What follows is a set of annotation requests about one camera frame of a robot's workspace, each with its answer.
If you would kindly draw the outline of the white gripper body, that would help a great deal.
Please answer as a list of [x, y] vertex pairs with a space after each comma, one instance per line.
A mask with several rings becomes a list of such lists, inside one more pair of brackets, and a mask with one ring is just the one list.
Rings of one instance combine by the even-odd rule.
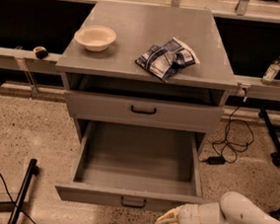
[[197, 204], [184, 204], [176, 212], [177, 224], [201, 224], [199, 213]]

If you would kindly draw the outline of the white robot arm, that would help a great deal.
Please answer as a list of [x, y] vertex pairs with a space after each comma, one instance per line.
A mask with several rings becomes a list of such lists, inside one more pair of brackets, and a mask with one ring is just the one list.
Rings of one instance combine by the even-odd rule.
[[217, 202], [175, 207], [155, 224], [280, 224], [280, 221], [239, 192], [230, 191]]

